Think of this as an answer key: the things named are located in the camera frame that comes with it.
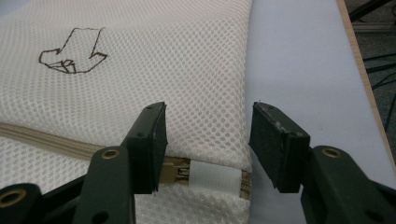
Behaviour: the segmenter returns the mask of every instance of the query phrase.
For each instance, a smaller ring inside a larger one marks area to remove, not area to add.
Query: drawn arrow
[[[43,50],[38,62],[66,74],[90,72],[107,57],[95,52],[103,29],[74,28],[61,49]]]

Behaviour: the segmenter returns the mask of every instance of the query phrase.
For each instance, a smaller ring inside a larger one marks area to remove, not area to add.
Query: brass screw
[[[322,153],[331,158],[341,158],[341,153],[334,148],[323,148]]]
[[[0,195],[0,208],[10,207],[26,196],[24,189],[12,189]]]
[[[111,160],[111,159],[118,157],[119,155],[120,155],[120,152],[117,149],[109,149],[109,150],[104,151],[101,154],[101,157],[102,157],[102,159],[105,159],[105,160]]]

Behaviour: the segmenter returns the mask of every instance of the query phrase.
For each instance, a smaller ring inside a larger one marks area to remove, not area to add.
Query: zipper
[[[2,122],[0,122],[0,136],[83,160],[90,160],[95,151],[103,148],[103,146],[83,143],[54,134]],[[187,158],[165,156],[163,159],[160,184],[178,183],[188,186],[190,163],[191,160]],[[251,174],[242,171],[240,198],[250,200],[250,191]]]

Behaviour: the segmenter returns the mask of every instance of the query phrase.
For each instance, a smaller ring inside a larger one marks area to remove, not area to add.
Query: white table surface
[[[0,0],[0,18],[29,0]],[[348,152],[369,178],[396,189],[336,0],[253,0],[246,111],[274,105],[311,135],[311,147]],[[250,223],[304,223],[299,194],[280,194],[253,155]]]

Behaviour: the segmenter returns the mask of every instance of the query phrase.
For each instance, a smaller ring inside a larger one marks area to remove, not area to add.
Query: white mesh fabric
[[[0,137],[0,189],[35,183],[43,193],[88,170],[88,161],[69,158]],[[135,195],[137,223],[247,223],[249,201],[180,185],[160,186],[155,195]]]
[[[169,156],[250,171],[244,61],[250,0],[46,1],[0,20],[0,122],[118,145],[141,109],[165,101]],[[42,60],[75,28],[77,41]]]

